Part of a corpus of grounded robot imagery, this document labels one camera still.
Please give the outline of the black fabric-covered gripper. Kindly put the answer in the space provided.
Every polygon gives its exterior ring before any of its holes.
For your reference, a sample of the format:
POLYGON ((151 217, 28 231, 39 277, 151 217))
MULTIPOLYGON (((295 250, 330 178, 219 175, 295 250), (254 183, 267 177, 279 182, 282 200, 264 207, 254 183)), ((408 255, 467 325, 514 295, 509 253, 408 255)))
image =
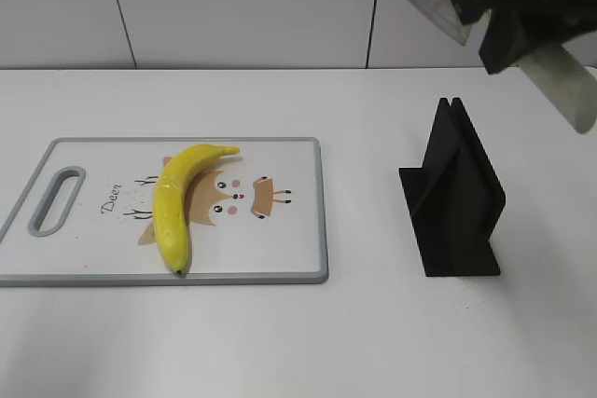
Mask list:
POLYGON ((479 56, 498 74, 543 44, 564 43, 596 31, 596 0, 451 0, 459 21, 490 14, 479 56))

